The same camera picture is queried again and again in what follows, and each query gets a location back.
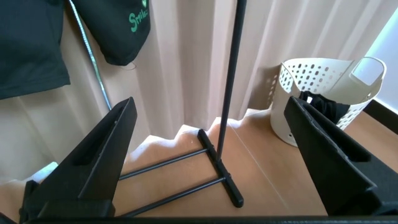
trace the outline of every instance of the laundry basket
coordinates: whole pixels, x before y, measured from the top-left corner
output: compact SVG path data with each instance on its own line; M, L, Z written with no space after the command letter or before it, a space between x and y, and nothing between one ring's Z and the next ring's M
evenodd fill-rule
M372 61L380 66L380 74L371 84L366 84L356 75L361 73L364 62ZM301 91L310 91L350 105L348 112L336 124L345 129L347 125L379 93L386 73L386 65L377 58L364 57L346 61L330 58L296 58L283 62L279 79L274 80L269 97L273 96L271 126L283 141L297 146L284 116L290 96L299 97Z

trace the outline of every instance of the dark garment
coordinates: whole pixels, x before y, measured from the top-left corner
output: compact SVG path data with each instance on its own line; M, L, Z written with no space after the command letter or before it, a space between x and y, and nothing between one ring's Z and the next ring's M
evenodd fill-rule
M150 31L148 0L73 2L108 63L137 57ZM70 84L59 47L63 9L64 0L1 1L0 100Z
M70 84L62 22L62 0L1 1L0 100Z
M299 98L307 101L309 96L312 97L310 105L335 124L348 112L349 105L336 103L333 100L326 99L321 94L304 91L300 93Z
M127 65L150 31L148 0L72 0L108 63Z

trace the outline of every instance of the curtain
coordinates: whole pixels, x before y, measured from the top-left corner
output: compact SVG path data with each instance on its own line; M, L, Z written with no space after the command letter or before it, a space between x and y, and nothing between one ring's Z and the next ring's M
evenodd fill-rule
M0 101L0 177L24 179L62 159L108 112L133 96L133 151L148 135L172 139L181 125L207 129L221 115L233 30L230 0L152 0L151 32L133 63L105 62L85 27L103 82L70 9L61 50L70 86ZM246 7L229 117L266 109L284 60L356 59L374 42L396 0L250 0Z

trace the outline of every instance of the black rack foot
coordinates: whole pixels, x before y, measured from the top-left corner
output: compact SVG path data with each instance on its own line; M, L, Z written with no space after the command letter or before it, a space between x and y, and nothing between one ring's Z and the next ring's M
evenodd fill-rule
M187 154L181 155L174 157L172 159L168 159L166 161L158 162L156 164L153 164L151 166L132 171L128 174L121 175L119 180L124 180L130 177L134 177L135 175L139 175L144 172L148 172L150 170L160 168L162 166L166 166L168 164L180 161L182 159L186 159L195 155L199 155L203 152L207 153L207 156L209 157L211 163L213 164L214 169L217 172L218 178L215 178L209 182L205 182L203 184L197 185L195 187L192 187L190 189L184 190L183 192L171 195L167 198L164 198L162 200L159 200L154 203L150 203L146 206L143 206L141 208L137 208L131 212L128 212L124 215L121 215L122 217L133 217L136 216L140 213L146 212L148 210L151 210L153 208L159 207L161 205L164 205L166 203L172 202L176 199L182 198L186 195L190 195L192 193L195 193L199 190L205 189L207 187L210 187L212 185L215 185L219 182L222 182L224 185L225 190L227 191L229 198L231 199L232 203L234 204L235 207L240 208L243 206L243 197L241 193L239 192L238 188L236 187L235 183L233 182L231 178L231 174L226 170L223 161L221 159L217 160L217 153L214 149L214 146L211 144L209 138L206 135L206 132L204 130L199 130L198 132L198 139L203 146L203 149L199 149L193 152L189 152Z

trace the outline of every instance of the brown floor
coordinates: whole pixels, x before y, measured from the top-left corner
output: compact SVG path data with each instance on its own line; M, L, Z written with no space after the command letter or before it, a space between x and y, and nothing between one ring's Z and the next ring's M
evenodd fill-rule
M209 133L214 145L217 145L218 132L219 126L214 126ZM361 113L346 132L398 171L396 134L365 113ZM172 147L155 142L134 162L127 159L123 172L199 148L200 143L192 133L182 134ZM252 114L240 122L230 122L222 159L244 197L243 208L235 208L222 184L216 184L139 216L326 215L299 150L275 136L268 111ZM113 201L116 215L215 177L207 156L201 154L122 180Z

